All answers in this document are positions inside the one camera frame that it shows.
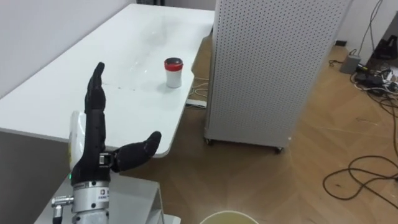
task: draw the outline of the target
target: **red lid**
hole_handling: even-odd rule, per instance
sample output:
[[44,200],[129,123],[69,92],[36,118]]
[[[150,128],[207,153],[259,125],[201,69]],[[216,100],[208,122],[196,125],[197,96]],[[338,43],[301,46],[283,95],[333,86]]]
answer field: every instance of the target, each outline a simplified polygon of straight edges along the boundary
[[164,68],[170,72],[176,72],[182,69],[182,60],[179,58],[168,58],[164,61]]

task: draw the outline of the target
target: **white cup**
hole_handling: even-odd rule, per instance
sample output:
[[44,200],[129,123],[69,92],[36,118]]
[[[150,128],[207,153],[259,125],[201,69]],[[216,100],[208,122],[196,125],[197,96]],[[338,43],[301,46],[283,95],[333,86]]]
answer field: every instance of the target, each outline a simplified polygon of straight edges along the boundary
[[179,58],[168,58],[164,61],[166,69],[166,85],[170,88],[181,86],[182,60]]

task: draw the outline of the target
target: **white table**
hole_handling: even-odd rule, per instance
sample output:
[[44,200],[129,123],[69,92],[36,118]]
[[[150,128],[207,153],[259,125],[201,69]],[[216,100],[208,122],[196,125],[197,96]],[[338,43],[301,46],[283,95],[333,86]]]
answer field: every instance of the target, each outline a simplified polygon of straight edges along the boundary
[[[131,4],[0,99],[0,187],[12,186],[0,192],[7,202],[0,220],[34,222],[60,189],[68,172],[70,116],[84,110],[98,62],[105,63],[107,148],[160,131],[155,157],[165,156],[192,85],[192,63],[213,19],[211,11]],[[167,57],[184,61],[178,89],[165,86]]]
[[[160,131],[155,157],[165,156],[193,82],[192,63],[213,18],[212,11],[127,6],[1,99],[0,131],[67,142],[70,116],[84,110],[88,81],[104,62],[107,148]],[[165,85],[167,57],[184,62],[180,88]]]

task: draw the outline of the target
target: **white perforated cabinet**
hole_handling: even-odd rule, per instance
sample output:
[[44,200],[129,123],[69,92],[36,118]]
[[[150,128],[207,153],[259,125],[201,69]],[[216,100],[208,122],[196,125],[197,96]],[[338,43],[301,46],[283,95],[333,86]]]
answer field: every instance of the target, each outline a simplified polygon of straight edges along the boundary
[[351,0],[218,0],[205,138],[286,147]]

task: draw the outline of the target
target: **prosthetic hand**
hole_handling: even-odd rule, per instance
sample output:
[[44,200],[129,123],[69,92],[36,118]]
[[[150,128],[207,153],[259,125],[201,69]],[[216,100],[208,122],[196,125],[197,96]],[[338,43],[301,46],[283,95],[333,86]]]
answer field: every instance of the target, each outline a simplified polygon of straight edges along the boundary
[[110,170],[120,172],[146,163],[156,152],[162,135],[153,132],[143,142],[105,149],[105,94],[101,87],[104,63],[95,68],[87,87],[85,112],[71,118],[69,162],[73,195],[52,199],[53,223],[62,222],[63,207],[72,205],[72,223],[108,223]]

